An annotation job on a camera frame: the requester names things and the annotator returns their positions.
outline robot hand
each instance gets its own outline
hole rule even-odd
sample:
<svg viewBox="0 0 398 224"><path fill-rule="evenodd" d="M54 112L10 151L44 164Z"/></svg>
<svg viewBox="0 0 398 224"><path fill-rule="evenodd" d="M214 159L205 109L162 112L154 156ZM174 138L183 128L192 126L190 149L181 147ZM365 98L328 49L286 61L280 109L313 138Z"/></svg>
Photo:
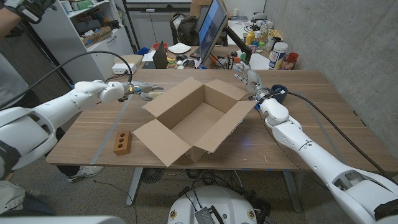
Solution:
<svg viewBox="0 0 398 224"><path fill-rule="evenodd" d="M4 6L22 19L38 24L47 8L57 10L52 5L54 2L55 0L7 0Z"/></svg>
<svg viewBox="0 0 398 224"><path fill-rule="evenodd" d="M135 92L141 94L143 93L149 93L150 91L154 90L163 90L163 87L159 87L157 85L153 85L150 83L144 83L140 81L132 81L131 84L134 86Z"/></svg>
<svg viewBox="0 0 398 224"><path fill-rule="evenodd" d="M252 94L254 100L262 103L267 99L269 91L265 88L264 84L262 84L260 76L255 71L251 70L249 65L241 62L235 66L235 69L242 74L242 76L235 74L235 77L246 85L248 92Z"/></svg>

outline table leg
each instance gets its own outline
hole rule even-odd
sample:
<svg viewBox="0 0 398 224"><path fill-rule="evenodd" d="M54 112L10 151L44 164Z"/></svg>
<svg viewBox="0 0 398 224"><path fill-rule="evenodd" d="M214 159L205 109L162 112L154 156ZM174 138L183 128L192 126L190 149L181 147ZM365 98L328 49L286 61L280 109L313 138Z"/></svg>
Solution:
<svg viewBox="0 0 398 224"><path fill-rule="evenodd" d="M130 197L127 196L126 204L128 206L134 203L134 198L136 197L136 193L138 191L138 186L141 181L141 174L143 169L144 168L142 167L136 167L136 169L134 170L134 175L132 176L130 189L129 189L129 195L133 199L133 201L131 201Z"/></svg>
<svg viewBox="0 0 398 224"><path fill-rule="evenodd" d="M301 212L303 209L301 207L299 193L297 192L296 185L294 184L293 174L289 171L283 171L283 175L287 192L289 193L290 202L292 202L293 210L295 212Z"/></svg>

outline plate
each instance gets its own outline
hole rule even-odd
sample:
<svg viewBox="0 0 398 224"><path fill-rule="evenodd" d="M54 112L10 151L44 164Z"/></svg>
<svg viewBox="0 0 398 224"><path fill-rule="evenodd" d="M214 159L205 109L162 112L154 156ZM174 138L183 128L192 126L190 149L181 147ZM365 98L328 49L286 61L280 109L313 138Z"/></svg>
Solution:
<svg viewBox="0 0 398 224"><path fill-rule="evenodd" d="M182 54L185 53L187 51L189 51L191 49L190 46L185 45L183 43L178 43L176 45L173 45L171 47L168 47L168 50L175 53L175 54Z"/></svg>

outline sneaker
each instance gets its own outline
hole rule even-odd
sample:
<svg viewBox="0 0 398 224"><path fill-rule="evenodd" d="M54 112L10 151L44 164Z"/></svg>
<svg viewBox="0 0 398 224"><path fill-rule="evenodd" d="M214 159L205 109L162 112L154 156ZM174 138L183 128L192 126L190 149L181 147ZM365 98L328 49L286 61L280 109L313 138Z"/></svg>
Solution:
<svg viewBox="0 0 398 224"><path fill-rule="evenodd" d="M79 182L86 177L93 177L99 174L105 167L100 166L81 166L76 175L68 177L69 183Z"/></svg>

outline fan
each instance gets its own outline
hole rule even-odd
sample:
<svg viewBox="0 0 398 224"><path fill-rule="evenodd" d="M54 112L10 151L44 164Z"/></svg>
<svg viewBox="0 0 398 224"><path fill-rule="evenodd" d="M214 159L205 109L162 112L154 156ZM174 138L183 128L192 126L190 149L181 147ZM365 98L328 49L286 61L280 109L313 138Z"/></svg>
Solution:
<svg viewBox="0 0 398 224"><path fill-rule="evenodd" d="M153 184L158 182L163 177L163 171L159 168L145 168L142 171L141 180L147 184Z"/></svg>

